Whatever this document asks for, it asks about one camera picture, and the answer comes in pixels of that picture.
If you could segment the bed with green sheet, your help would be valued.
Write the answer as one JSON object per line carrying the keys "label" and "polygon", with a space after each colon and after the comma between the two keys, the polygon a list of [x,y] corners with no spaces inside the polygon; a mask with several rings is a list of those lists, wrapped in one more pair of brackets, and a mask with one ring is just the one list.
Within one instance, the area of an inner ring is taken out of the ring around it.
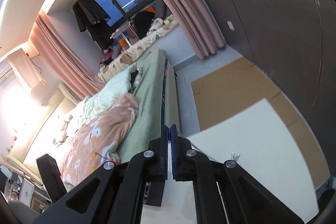
{"label": "bed with green sheet", "polygon": [[[120,163],[129,161],[145,150],[151,140],[160,136],[165,119],[165,88],[175,84],[174,72],[164,50],[148,49],[135,63],[142,68],[142,77],[130,94],[138,101],[138,112],[130,132],[118,146]],[[18,135],[11,152],[3,161],[33,182],[42,184],[36,160],[49,154],[60,167],[69,154],[71,140],[76,134],[66,134],[64,116],[78,103],[62,86],[56,88],[46,104],[41,122],[35,129]]]}

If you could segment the black jewelry box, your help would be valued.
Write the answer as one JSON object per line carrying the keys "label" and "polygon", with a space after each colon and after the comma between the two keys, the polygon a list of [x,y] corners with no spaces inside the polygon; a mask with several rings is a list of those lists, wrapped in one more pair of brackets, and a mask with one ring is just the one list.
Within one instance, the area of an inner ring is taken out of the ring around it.
{"label": "black jewelry box", "polygon": [[145,185],[143,203],[149,206],[161,207],[165,182],[147,182]]}

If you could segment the white wall switch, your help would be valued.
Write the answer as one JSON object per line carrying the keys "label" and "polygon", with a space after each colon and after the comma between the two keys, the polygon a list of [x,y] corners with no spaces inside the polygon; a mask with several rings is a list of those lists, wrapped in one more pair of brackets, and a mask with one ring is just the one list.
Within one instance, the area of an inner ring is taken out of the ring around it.
{"label": "white wall switch", "polygon": [[231,31],[234,31],[235,29],[234,29],[234,26],[233,26],[233,24],[232,24],[232,22],[231,21],[227,21],[227,24],[228,24],[228,27],[229,27],[229,29],[231,30]]}

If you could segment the floral cushioned window seat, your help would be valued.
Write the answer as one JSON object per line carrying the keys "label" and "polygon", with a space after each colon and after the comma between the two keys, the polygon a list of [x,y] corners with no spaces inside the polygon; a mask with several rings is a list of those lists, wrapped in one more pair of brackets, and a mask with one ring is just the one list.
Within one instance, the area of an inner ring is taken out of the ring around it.
{"label": "floral cushioned window seat", "polygon": [[132,65],[152,44],[166,36],[176,26],[178,26],[178,21],[173,14],[164,20],[161,18],[155,19],[147,32],[147,36],[123,51],[109,65],[102,66],[97,74],[98,78],[107,83],[116,74]]}

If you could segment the dark brown wardrobe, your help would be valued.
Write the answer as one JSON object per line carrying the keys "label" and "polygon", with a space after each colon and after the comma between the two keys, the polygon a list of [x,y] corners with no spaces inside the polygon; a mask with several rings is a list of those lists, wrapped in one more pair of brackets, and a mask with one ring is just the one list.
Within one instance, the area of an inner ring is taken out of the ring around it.
{"label": "dark brown wardrobe", "polygon": [[227,43],[299,110],[335,174],[335,0],[205,2]]}

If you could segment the pale green quilt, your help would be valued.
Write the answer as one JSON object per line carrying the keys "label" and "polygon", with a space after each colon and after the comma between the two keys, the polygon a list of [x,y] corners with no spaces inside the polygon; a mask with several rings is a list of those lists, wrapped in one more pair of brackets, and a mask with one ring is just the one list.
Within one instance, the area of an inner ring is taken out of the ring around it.
{"label": "pale green quilt", "polygon": [[64,116],[67,123],[66,134],[72,136],[81,126],[96,120],[116,99],[137,87],[141,77],[142,68],[133,63],[113,76],[98,93],[91,97],[86,96]]}

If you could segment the hanging black clothes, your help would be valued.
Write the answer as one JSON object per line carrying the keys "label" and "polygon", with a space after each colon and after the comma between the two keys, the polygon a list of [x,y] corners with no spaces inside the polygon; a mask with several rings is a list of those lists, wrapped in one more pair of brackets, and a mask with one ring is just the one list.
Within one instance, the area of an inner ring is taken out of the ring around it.
{"label": "hanging black clothes", "polygon": [[110,16],[95,0],[77,0],[72,10],[80,32],[88,31],[102,51],[113,43],[108,25]]}

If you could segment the pink floral blanket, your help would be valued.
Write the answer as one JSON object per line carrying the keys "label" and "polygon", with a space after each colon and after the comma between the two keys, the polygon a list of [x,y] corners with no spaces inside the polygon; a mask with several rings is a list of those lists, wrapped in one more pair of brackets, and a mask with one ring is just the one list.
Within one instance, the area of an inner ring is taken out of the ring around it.
{"label": "pink floral blanket", "polygon": [[59,167],[62,181],[77,186],[105,162],[120,164],[117,149],[130,132],[137,112],[138,101],[133,94],[126,93],[95,121],[82,126]]}

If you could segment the pink curtain left side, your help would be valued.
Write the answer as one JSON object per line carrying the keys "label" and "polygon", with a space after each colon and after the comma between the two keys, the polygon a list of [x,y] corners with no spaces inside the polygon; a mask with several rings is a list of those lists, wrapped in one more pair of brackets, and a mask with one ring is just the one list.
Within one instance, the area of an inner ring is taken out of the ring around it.
{"label": "pink curtain left side", "polygon": [[98,93],[105,83],[76,56],[44,11],[39,11],[29,41],[60,79],[81,99]]}

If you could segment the brown cardboard floor sheet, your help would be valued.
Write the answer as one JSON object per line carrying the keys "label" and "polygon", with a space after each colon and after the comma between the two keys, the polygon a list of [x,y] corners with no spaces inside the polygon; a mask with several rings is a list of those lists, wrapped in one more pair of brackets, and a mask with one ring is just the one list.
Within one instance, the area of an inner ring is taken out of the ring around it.
{"label": "brown cardboard floor sheet", "polygon": [[315,187],[330,177],[329,167],[306,120],[280,89],[241,57],[191,83],[201,130],[214,126],[266,99],[294,137]]}

